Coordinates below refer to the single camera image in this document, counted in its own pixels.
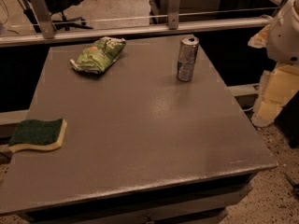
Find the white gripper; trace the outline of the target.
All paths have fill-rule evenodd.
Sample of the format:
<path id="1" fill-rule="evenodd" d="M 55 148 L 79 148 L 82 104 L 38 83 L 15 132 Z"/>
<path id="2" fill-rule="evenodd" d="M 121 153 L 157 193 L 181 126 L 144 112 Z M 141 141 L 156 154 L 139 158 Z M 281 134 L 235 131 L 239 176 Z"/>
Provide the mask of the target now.
<path id="1" fill-rule="evenodd" d="M 264 71 L 261 76 L 251 117 L 254 126 L 266 127 L 299 92 L 299 0 L 288 0 L 248 45 L 266 47 L 268 57 L 278 62 L 272 72 Z"/>

